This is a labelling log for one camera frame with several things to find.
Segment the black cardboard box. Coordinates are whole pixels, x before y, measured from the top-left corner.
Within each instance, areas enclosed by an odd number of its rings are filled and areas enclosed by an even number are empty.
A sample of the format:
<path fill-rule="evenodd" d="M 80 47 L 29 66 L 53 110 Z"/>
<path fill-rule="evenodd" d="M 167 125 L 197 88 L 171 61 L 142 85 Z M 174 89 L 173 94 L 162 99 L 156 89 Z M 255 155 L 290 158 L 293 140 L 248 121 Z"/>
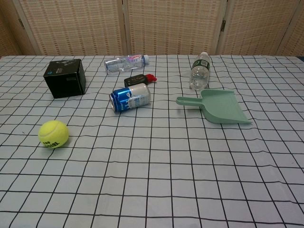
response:
<path fill-rule="evenodd" d="M 85 94 L 86 77 L 81 59 L 51 61 L 43 77 L 55 99 Z"/>

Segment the clear bottle pink label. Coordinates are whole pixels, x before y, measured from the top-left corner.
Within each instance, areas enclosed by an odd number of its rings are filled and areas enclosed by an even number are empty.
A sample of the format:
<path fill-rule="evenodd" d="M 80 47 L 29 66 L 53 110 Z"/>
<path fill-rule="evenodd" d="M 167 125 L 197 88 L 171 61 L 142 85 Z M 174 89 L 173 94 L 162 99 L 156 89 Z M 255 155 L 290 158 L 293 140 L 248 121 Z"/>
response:
<path fill-rule="evenodd" d="M 143 54 L 131 54 L 111 58 L 104 62 L 107 73 L 125 72 L 145 67 L 149 64 L 149 56 Z"/>

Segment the clear bottle green label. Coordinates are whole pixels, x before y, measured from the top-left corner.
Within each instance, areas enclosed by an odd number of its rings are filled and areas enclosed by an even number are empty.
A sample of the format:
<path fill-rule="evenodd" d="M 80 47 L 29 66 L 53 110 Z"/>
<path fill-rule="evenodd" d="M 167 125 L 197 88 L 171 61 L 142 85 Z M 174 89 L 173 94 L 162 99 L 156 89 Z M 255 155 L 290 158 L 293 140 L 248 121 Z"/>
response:
<path fill-rule="evenodd" d="M 209 83 L 211 59 L 207 52 L 200 53 L 191 67 L 190 88 L 196 91 L 205 89 Z"/>

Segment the blue silver drink can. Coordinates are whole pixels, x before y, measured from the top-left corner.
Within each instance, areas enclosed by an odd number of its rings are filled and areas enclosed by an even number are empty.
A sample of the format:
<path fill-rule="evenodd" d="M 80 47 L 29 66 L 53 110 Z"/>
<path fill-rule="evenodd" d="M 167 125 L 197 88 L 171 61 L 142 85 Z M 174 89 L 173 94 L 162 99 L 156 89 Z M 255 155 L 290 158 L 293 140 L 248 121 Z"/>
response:
<path fill-rule="evenodd" d="M 151 92 L 144 83 L 114 90 L 110 95 L 114 112 L 123 112 L 143 105 L 151 100 Z"/>

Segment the checked light blue tablecloth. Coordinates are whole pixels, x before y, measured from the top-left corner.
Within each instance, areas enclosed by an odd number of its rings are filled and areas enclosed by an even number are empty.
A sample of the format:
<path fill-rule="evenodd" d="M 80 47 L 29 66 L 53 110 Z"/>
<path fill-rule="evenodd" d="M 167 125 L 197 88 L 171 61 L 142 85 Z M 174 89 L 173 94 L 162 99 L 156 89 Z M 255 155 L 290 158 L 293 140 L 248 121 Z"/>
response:
<path fill-rule="evenodd" d="M 176 104 L 194 56 L 151 56 L 151 102 L 115 113 L 108 75 L 81 58 L 83 96 L 54 99 L 55 56 L 0 59 L 0 228 L 304 228 L 304 61 L 213 56 L 209 86 L 231 89 L 251 121 L 220 125 Z M 48 121 L 67 142 L 45 147 Z"/>

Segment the woven folding screen panel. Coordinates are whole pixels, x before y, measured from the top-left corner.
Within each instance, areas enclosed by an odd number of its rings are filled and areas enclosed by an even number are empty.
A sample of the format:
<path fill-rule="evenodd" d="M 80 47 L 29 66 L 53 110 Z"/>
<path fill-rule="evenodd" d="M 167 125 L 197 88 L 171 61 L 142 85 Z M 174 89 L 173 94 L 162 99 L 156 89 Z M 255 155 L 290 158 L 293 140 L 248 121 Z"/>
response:
<path fill-rule="evenodd" d="M 228 0 L 217 54 L 274 55 L 300 0 Z"/>
<path fill-rule="evenodd" d="M 304 0 L 299 0 L 276 54 L 304 56 Z"/>
<path fill-rule="evenodd" d="M 35 54 L 19 18 L 13 0 L 0 0 L 0 57 Z"/>
<path fill-rule="evenodd" d="M 15 0 L 14 4 L 37 54 L 127 52 L 122 0 Z"/>
<path fill-rule="evenodd" d="M 214 55 L 227 0 L 123 0 L 128 53 Z"/>

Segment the yellow tennis ball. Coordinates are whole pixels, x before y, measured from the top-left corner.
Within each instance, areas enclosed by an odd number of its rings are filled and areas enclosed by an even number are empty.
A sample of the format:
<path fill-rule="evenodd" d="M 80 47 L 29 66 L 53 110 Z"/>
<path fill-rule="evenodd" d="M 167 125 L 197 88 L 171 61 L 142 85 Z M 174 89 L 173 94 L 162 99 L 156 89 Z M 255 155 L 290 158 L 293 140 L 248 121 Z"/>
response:
<path fill-rule="evenodd" d="M 38 132 L 39 140 L 47 148 L 63 146 L 67 142 L 68 136 L 68 127 L 58 120 L 45 122 Z"/>

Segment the black case with red tassel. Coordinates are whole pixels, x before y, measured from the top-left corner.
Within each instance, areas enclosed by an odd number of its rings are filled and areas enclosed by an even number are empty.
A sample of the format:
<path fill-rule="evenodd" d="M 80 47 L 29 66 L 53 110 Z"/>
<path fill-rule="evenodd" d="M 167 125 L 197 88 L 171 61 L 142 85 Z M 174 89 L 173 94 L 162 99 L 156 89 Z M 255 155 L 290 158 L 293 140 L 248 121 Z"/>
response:
<path fill-rule="evenodd" d="M 139 75 L 135 75 L 135 76 L 126 78 L 124 80 L 124 86 L 130 87 L 130 86 L 141 84 L 141 83 L 148 85 L 149 83 L 156 82 L 156 81 L 157 81 L 157 78 L 152 74 L 146 74 L 146 75 L 139 74 Z"/>

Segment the green plastic dustpan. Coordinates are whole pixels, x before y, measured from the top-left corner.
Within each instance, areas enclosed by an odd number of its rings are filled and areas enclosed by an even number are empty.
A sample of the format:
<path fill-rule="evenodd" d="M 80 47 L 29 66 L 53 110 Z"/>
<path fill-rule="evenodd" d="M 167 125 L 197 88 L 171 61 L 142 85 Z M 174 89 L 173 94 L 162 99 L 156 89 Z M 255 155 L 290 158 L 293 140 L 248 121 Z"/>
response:
<path fill-rule="evenodd" d="M 200 98 L 177 97 L 176 103 L 202 108 L 204 117 L 214 124 L 251 123 L 241 110 L 232 90 L 204 89 Z"/>

